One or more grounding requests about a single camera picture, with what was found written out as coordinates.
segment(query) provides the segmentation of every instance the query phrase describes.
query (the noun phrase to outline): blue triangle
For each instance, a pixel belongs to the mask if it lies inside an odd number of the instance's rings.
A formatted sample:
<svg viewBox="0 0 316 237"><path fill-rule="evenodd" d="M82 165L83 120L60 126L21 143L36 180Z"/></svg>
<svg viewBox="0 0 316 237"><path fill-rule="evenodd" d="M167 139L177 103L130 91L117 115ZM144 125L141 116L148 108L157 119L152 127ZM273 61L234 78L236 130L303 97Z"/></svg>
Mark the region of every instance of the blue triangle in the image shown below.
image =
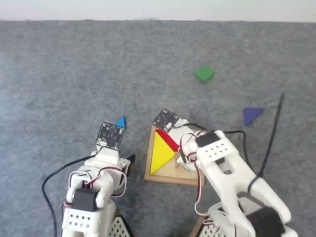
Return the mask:
<svg viewBox="0 0 316 237"><path fill-rule="evenodd" d="M126 127L126 125L125 125L125 117L124 116L120 117L119 121L117 121L115 123L115 125L125 128Z"/></svg>
<svg viewBox="0 0 316 237"><path fill-rule="evenodd" d="M247 107L243 109L243 123L245 126L250 125L265 109Z"/></svg>

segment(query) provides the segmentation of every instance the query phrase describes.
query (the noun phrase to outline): black wire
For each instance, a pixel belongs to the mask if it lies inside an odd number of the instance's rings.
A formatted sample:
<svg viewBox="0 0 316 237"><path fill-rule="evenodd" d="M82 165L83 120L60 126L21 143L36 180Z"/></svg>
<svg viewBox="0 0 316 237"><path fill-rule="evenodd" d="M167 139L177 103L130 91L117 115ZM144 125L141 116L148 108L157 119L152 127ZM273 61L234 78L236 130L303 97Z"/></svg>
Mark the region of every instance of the black wire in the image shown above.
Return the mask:
<svg viewBox="0 0 316 237"><path fill-rule="evenodd" d="M246 132L243 130L236 130L236 131L223 131L225 134L234 134L234 133L241 133L243 134L242 138L242 148L243 148L243 153L245 155L245 160L247 165L250 167L250 169L253 171L252 165L250 163L249 157L248 157L248 151L247 151L247 140L246 140Z"/></svg>
<svg viewBox="0 0 316 237"><path fill-rule="evenodd" d="M272 148L273 140L274 140L275 135L276 135L277 123L278 123L278 119L279 119L279 117L280 117L280 113L281 113L281 110L282 110L282 105L283 105L284 97L285 97L285 94L284 94L284 93L281 93L280 99L279 99L279 102L278 102L278 106L277 106L277 112L276 112L275 122L274 122L274 125L273 125L273 129L272 129L270 141L269 141L268 148L267 148L267 152L266 152L265 158L263 159L263 162L262 162L261 169L260 169L259 173L258 173L257 176L250 182L250 184L248 185L248 192L249 192L249 193L250 193L250 190L251 190L252 185L256 182L256 180L257 180L258 178L260 178L260 177L263 176L263 172L264 172L264 170L265 170L265 168L266 168L266 164L267 164L267 161L268 161L268 158L269 158L269 155L270 155L270 151L271 151L271 148Z"/></svg>
<svg viewBox="0 0 316 237"><path fill-rule="evenodd" d="M194 134L194 133L187 133L187 134L185 134L185 135L192 135L192 136L194 136L195 138L197 138L197 136Z"/></svg>
<svg viewBox="0 0 316 237"><path fill-rule="evenodd" d="M208 130L208 129L201 130L197 133L197 136L199 136L202 132L214 132L214 130Z"/></svg>
<svg viewBox="0 0 316 237"><path fill-rule="evenodd" d="M92 155L92 156L88 156L88 157L76 159L76 160L74 160L74 161L72 161L72 162L69 162L69 163L65 164L64 166L60 167L59 169L55 170L54 172L52 172L52 173L51 173L50 175L48 175L48 176L46 177L46 179L44 180L44 182L43 182L43 184L42 184L42 186L41 186L41 192L43 193L43 196L44 196L44 198L45 198L45 200L46 200L46 202L47 202L47 205L48 205L48 207L49 207L49 209L50 209L50 212L51 212L51 215L52 215L52 217L53 217L54 237L57 237L57 221L56 221L56 215L55 215L54 208L53 208L53 206L52 206L52 204L51 204L51 202L50 202L50 200L49 200L49 198L48 198L48 196L47 196L47 194L46 194L46 191L45 191L45 185L46 185L46 183L48 182L48 180L49 180L51 177L53 177L54 175L58 174L60 171L62 171L63 169L67 168L68 166L73 165L73 164L76 164L76 163L79 163L79 162L84 161L84 160L87 160L87 159L90 159L90 158L92 158L92 157L95 157L97 154L98 154L98 152L97 152L96 154Z"/></svg>
<svg viewBox="0 0 316 237"><path fill-rule="evenodd" d="M193 122L185 123L185 124L177 126L177 127L173 126L171 128L177 129L177 128L180 128L180 127L183 127L183 126L195 126L195 127L200 128L200 129L207 130L205 127L202 127L201 125L198 125L198 124L193 123Z"/></svg>

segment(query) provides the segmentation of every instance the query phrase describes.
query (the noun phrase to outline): yellow triangle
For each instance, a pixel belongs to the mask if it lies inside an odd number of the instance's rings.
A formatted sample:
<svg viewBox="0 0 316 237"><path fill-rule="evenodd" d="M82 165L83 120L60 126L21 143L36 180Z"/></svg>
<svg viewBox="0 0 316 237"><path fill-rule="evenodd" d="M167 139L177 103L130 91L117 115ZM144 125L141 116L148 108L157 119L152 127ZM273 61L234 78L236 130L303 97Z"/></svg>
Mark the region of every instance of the yellow triangle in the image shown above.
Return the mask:
<svg viewBox="0 0 316 237"><path fill-rule="evenodd" d="M153 174L160 169L164 164L170 161L175 156L173 150L168 144L155 132L154 148L152 156L152 164L150 166L150 174Z"/></svg>

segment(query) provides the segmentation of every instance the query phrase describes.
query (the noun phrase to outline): circuit board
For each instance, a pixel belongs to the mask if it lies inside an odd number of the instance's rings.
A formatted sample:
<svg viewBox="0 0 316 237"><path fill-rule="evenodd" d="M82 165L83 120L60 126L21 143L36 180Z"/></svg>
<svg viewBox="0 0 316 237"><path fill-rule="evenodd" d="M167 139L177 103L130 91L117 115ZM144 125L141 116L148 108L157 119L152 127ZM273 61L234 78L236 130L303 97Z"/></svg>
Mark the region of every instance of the circuit board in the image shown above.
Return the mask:
<svg viewBox="0 0 316 237"><path fill-rule="evenodd" d="M95 144L101 147L118 150L123 133L124 128L107 122L102 122Z"/></svg>
<svg viewBox="0 0 316 237"><path fill-rule="evenodd" d="M171 130L170 126L174 126L175 123L179 120L179 118L180 117L175 113L167 109L163 109L155 118L153 125L168 133Z"/></svg>

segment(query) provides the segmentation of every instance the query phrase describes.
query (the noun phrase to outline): red triangle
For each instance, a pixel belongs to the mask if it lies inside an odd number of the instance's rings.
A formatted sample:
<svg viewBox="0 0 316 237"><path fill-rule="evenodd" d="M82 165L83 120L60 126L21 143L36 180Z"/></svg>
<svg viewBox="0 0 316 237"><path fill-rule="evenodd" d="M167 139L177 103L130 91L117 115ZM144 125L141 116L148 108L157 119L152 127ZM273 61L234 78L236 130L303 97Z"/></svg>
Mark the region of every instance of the red triangle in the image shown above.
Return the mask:
<svg viewBox="0 0 316 237"><path fill-rule="evenodd" d="M179 149L179 145L164 131L160 129L156 129L156 132L160 135L160 137L168 144L168 146L174 151L177 152Z"/></svg>

